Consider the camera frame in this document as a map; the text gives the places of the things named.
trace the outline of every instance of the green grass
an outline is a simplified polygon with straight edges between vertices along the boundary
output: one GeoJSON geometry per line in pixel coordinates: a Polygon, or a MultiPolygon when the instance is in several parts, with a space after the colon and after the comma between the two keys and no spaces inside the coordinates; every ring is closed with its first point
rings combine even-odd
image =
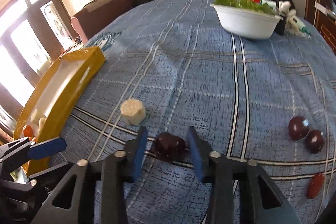
{"type": "Polygon", "coordinates": [[[253,10],[259,13],[274,15],[273,9],[267,3],[261,5],[253,0],[215,0],[216,5],[253,10]]]}

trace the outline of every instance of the black container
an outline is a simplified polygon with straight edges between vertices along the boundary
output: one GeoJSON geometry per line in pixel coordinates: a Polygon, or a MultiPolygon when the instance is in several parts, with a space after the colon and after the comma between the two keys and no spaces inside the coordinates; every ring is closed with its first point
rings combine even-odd
{"type": "Polygon", "coordinates": [[[283,19],[280,19],[280,21],[278,22],[277,26],[275,27],[275,32],[279,35],[284,35],[285,33],[285,27],[286,27],[286,21],[287,21],[287,17],[283,16],[283,19]]]}

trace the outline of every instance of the blue plaid bedspread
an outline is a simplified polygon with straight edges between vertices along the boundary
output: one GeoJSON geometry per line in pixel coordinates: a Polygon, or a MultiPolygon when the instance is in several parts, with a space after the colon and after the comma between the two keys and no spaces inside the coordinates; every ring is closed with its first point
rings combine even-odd
{"type": "MultiPolygon", "coordinates": [[[[187,140],[188,126],[195,126],[213,150],[258,160],[302,223],[313,223],[336,189],[335,55],[309,23],[310,39],[232,35],[221,27],[213,1],[152,1],[90,39],[88,46],[99,45],[106,62],[68,118],[62,131],[68,147],[53,164],[101,160],[122,149],[138,127],[125,123],[120,104],[134,97],[147,110],[147,150],[160,132],[187,140]],[[310,154],[304,140],[289,139],[287,125],[295,115],[325,133],[318,154],[310,154]],[[325,185],[309,200],[307,185],[316,172],[325,173],[325,185]]],[[[237,183],[233,193],[237,223],[237,183]]],[[[129,223],[202,223],[209,194],[210,185],[195,178],[190,158],[169,164],[149,153],[141,177],[125,185],[129,223]]],[[[96,208],[99,198],[98,185],[96,208]]]]}

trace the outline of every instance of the blue gripper pad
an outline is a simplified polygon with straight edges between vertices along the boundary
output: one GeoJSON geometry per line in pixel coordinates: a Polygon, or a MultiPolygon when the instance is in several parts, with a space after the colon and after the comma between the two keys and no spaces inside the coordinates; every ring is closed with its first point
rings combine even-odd
{"type": "Polygon", "coordinates": [[[198,136],[194,127],[189,127],[188,129],[188,141],[189,141],[189,150],[191,153],[191,160],[195,168],[196,177],[199,181],[203,182],[204,180],[204,163],[202,160],[201,153],[199,151],[198,136]]]}
{"type": "Polygon", "coordinates": [[[145,126],[140,126],[138,135],[141,135],[141,137],[140,140],[138,140],[138,147],[133,160],[132,178],[134,181],[136,181],[141,174],[142,158],[145,153],[147,136],[148,136],[147,128],[145,126]]]}
{"type": "Polygon", "coordinates": [[[52,156],[58,152],[62,152],[67,147],[64,139],[57,137],[45,142],[34,144],[27,152],[28,157],[32,160],[40,160],[45,157],[52,156]]]}

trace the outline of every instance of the white foam bowl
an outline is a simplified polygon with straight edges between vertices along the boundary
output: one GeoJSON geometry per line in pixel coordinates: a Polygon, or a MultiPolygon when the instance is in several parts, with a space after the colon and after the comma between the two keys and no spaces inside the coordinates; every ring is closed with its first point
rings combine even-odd
{"type": "Polygon", "coordinates": [[[241,37],[267,39],[274,32],[281,17],[252,10],[211,4],[215,8],[222,27],[241,37]]]}

